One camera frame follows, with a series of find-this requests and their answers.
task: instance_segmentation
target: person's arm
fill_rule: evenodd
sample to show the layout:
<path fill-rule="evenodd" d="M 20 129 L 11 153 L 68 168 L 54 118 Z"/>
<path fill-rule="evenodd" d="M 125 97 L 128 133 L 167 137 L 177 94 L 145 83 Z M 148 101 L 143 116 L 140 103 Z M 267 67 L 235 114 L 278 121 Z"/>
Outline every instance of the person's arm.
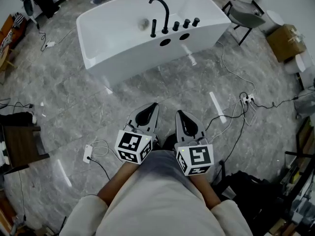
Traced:
<path fill-rule="evenodd" d="M 190 176 L 190 180 L 202 194 L 208 209 L 211 210 L 213 207 L 221 203 L 221 200 L 212 189 L 204 174 Z"/>
<path fill-rule="evenodd" d="M 190 180 L 202 194 L 207 208 L 226 236 L 252 236 L 250 227 L 234 201 L 226 200 L 221 203 L 205 175 L 190 176 Z"/>
<path fill-rule="evenodd" d="M 99 191 L 97 196 L 110 206 L 120 188 L 138 167 L 138 164 L 125 162 L 114 177 Z"/>
<path fill-rule="evenodd" d="M 95 235 L 114 197 L 138 167 L 137 164 L 125 162 L 97 196 L 88 195 L 81 198 L 60 232 L 60 236 Z"/>

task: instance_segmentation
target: black chair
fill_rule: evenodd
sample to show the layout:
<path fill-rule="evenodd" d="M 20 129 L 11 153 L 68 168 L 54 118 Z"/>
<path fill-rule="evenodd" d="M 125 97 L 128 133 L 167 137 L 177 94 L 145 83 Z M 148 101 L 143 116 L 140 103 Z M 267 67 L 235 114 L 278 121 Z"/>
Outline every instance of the black chair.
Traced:
<path fill-rule="evenodd" d="M 253 28 L 264 24 L 266 21 L 254 14 L 242 12 L 236 9 L 230 1 L 223 7 L 222 11 L 225 12 L 229 6 L 230 8 L 226 15 L 232 21 L 232 23 L 237 24 L 234 29 L 236 30 L 239 26 L 249 29 L 242 40 L 239 42 L 239 45 L 241 45 Z"/>

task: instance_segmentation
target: beige sleeve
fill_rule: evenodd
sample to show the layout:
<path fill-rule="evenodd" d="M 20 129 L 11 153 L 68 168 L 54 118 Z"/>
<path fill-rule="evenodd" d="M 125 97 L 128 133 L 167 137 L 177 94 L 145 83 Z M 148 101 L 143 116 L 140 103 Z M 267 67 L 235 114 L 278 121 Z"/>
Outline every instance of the beige sleeve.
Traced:
<path fill-rule="evenodd" d="M 95 195 L 88 195 L 79 201 L 70 214 L 60 236 L 92 236 L 96 233 L 107 204 Z"/>
<path fill-rule="evenodd" d="M 216 217 L 225 235 L 252 236 L 250 227 L 234 201 L 223 201 L 212 208 L 211 213 Z"/>

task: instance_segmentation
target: shoe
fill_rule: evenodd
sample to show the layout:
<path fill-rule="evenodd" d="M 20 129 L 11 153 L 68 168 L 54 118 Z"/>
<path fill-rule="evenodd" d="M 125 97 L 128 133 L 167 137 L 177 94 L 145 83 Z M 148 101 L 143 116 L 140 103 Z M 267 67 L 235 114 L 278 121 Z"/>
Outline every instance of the shoe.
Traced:
<path fill-rule="evenodd" d="M 58 10 L 55 11 L 54 15 L 57 14 L 59 10 L 60 10 L 60 5 L 58 6 Z"/>

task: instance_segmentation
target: faucet handle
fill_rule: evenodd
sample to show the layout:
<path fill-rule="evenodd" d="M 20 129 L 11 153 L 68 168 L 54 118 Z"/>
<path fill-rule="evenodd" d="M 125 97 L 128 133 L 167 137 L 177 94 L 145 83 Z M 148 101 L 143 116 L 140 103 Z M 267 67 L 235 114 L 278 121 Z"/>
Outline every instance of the faucet handle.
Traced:
<path fill-rule="evenodd" d="M 184 22 L 184 24 L 183 24 L 183 27 L 184 27 L 185 29 L 187 29 L 189 24 L 190 24 L 190 20 L 189 20 L 189 19 L 185 19 L 185 22 Z"/>
<path fill-rule="evenodd" d="M 157 20 L 152 20 L 152 29 L 151 29 L 151 37 L 156 37 L 156 27 L 157 27 Z"/>
<path fill-rule="evenodd" d="M 199 22 L 200 22 L 200 19 L 199 18 L 195 18 L 195 20 L 192 23 L 192 26 L 196 27 Z"/>
<path fill-rule="evenodd" d="M 173 31 L 178 31 L 179 22 L 175 21 Z"/>

